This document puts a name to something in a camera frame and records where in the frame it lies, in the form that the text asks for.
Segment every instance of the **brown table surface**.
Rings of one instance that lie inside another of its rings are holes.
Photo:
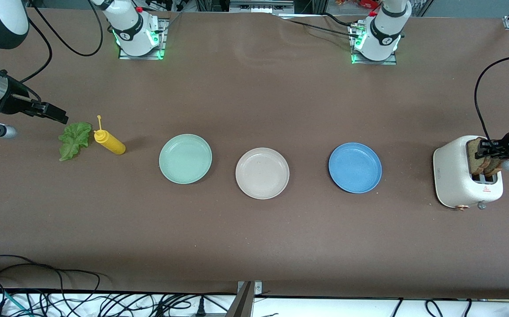
[[[118,60],[108,33],[99,54],[76,56],[29,14],[54,57],[28,85],[71,123],[103,116],[127,153],[93,142],[59,162],[63,125],[2,116],[19,136],[0,139],[0,253],[106,273],[102,289],[233,291],[257,279],[269,295],[509,298],[509,173],[500,200],[462,212],[438,203],[431,167],[436,148],[482,133],[473,89],[485,66],[509,56],[500,20],[411,18],[397,66],[365,66],[351,64],[342,36],[269,14],[182,14],[161,62]],[[45,14],[74,48],[95,48],[91,11]],[[46,57],[32,31],[0,50],[0,68],[21,79]],[[500,138],[509,62],[479,96]],[[213,152],[191,185],[158,168],[164,143],[182,133]],[[329,155],[345,142],[378,153],[373,191],[350,194],[329,177]],[[288,187],[274,199],[249,198],[235,182],[238,159],[256,147],[288,160]],[[58,287],[40,271],[10,276],[8,285]]]

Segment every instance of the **mint green plate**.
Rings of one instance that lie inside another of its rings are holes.
[[[212,149],[197,135],[176,135],[160,151],[158,164],[168,180],[191,184],[205,176],[212,166]]]

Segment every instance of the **yellow squeeze bottle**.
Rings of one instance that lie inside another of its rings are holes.
[[[99,121],[100,129],[93,132],[93,138],[96,139],[96,142],[117,155],[125,153],[125,144],[109,134],[109,132],[101,130],[101,116],[97,116],[97,120]]]

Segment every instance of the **lettuce leaf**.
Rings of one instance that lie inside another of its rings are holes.
[[[64,133],[59,136],[59,140],[63,142],[60,147],[59,161],[71,160],[78,154],[80,147],[88,147],[89,132],[92,125],[87,122],[76,122],[69,124],[64,128]]]

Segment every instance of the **white floor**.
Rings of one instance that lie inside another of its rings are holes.
[[[68,299],[86,299],[88,295],[66,295]],[[140,295],[132,295],[131,297],[123,301],[126,305],[134,299],[137,299]],[[158,300],[162,295],[153,295],[154,303],[158,303]],[[232,295],[209,295],[210,299],[220,303],[224,307],[229,307],[234,299]],[[29,307],[26,300],[26,295],[14,295],[14,299],[20,305]],[[33,302],[38,303],[39,295],[31,295]],[[52,296],[53,301],[59,301],[62,298],[61,294]],[[100,305],[105,304],[107,299],[97,299],[95,301],[89,301],[76,312],[82,317],[97,317],[100,310]],[[172,317],[191,317],[194,316],[197,311],[199,298],[190,300],[192,304],[188,309],[182,310],[171,310],[170,316]],[[268,317],[277,313],[277,317],[325,317],[325,316],[343,316],[343,317],[391,317],[392,313],[397,305],[396,299],[256,299],[253,309],[253,317]],[[136,307],[148,307],[154,304],[149,297],[143,299],[132,308]],[[436,301],[439,305],[442,314],[446,317],[462,317],[468,303],[466,301]],[[77,303],[71,302],[71,306],[74,307]],[[57,306],[64,312],[69,313],[69,309],[64,303],[59,303]],[[108,315],[115,315],[121,311],[122,307],[113,307],[109,311]],[[11,313],[20,311],[17,306],[11,301],[6,301],[2,314],[9,316]],[[207,313],[224,313],[224,311],[218,308],[216,305],[205,301],[205,311]],[[150,310],[135,311],[135,317],[148,317]],[[56,309],[50,309],[48,312],[49,317],[60,317],[60,313]],[[129,312],[121,314],[122,317],[130,317]],[[403,301],[397,317],[429,317],[430,315],[425,310],[424,300],[405,300]],[[468,313],[468,317],[509,317],[509,302],[485,302],[485,301],[474,301],[472,308]]]

